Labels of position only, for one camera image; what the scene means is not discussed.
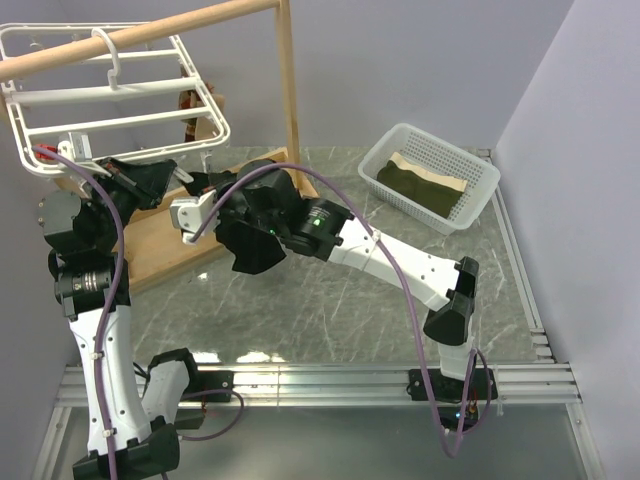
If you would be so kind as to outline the black underwear shorts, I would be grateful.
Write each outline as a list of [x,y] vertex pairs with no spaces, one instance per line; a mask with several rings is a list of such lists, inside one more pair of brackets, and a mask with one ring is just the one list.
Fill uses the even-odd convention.
[[258,275],[286,258],[277,238],[240,222],[221,222],[215,233],[217,241],[234,255],[235,272]]

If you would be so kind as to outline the white plastic clip hanger frame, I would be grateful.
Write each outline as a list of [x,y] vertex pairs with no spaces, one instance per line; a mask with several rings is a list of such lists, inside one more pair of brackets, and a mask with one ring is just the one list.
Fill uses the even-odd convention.
[[[191,142],[161,145],[153,148],[142,148],[136,151],[115,153],[114,158],[127,163],[140,163],[177,158],[190,152],[210,151],[228,143],[231,128],[217,105],[208,84],[200,76],[182,39],[178,35],[167,38],[171,46],[167,49],[154,50],[149,44],[143,50],[124,51],[110,46],[106,54],[80,60],[80,65],[107,65],[107,83],[101,86],[61,88],[49,90],[21,90],[13,80],[2,87],[9,120],[14,134],[22,166],[29,173],[43,178],[55,178],[65,174],[65,167],[55,161],[39,159],[32,147],[44,137],[59,138],[67,132],[95,133],[113,129],[129,129],[148,126],[171,120],[184,122],[188,119],[203,120],[209,124],[211,131],[203,138]],[[138,83],[123,83],[119,79],[122,65],[126,62],[139,62],[171,59],[183,68],[185,74],[175,79],[153,80]],[[24,112],[28,107],[42,106],[74,106],[81,104],[110,102],[122,103],[131,100],[147,99],[164,94],[175,94],[193,91],[198,100],[194,107],[177,108],[159,113],[145,113],[122,116],[115,119],[91,120],[68,124],[55,124],[43,127],[31,127],[27,124]],[[101,157],[93,152],[91,161],[76,162],[91,169],[95,161]]]

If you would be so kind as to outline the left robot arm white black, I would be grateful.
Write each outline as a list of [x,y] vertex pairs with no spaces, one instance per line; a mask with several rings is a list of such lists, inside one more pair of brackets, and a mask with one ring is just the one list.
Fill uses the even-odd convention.
[[165,477],[180,461],[178,404],[200,394],[202,378],[182,348],[156,355],[141,374],[145,386],[138,386],[124,229],[136,211],[159,206],[176,163],[107,158],[98,165],[100,174],[81,173],[88,197],[59,190],[39,204],[55,297],[80,353],[87,394],[87,454],[74,464],[73,476]]

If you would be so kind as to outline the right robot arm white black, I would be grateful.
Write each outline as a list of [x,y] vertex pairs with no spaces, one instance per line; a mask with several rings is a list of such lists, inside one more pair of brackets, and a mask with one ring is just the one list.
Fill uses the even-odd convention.
[[237,173],[208,176],[208,185],[196,195],[195,224],[182,228],[184,241],[213,232],[233,253],[234,268],[241,273],[262,273],[291,251],[400,288],[411,315],[417,303],[428,310],[424,321],[414,323],[417,337],[438,347],[438,374],[424,380],[429,396],[450,403],[468,399],[476,386],[479,354],[471,335],[477,261],[443,259],[384,234],[349,201],[305,197],[286,169],[267,159],[252,161]]

